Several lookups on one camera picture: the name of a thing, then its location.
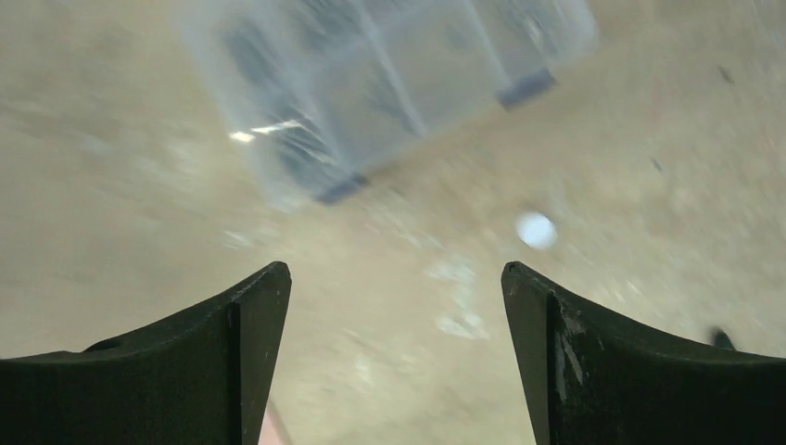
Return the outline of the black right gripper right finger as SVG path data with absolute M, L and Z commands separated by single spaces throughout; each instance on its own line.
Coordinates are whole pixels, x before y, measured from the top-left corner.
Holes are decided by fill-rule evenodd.
M 518 261 L 501 290 L 538 444 L 781 444 L 785 361 L 668 334 Z

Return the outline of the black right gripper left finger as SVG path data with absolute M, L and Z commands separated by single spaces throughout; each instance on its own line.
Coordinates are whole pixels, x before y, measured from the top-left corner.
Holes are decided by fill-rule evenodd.
M 87 350 L 2 360 L 2 442 L 258 443 L 291 286 L 275 261 Z

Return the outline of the white glue stick cap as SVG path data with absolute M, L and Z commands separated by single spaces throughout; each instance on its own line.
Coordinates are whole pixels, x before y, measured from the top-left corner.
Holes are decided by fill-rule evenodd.
M 528 246 L 538 250 L 551 248 L 558 237 L 556 225 L 540 212 L 522 214 L 516 222 L 518 237 Z

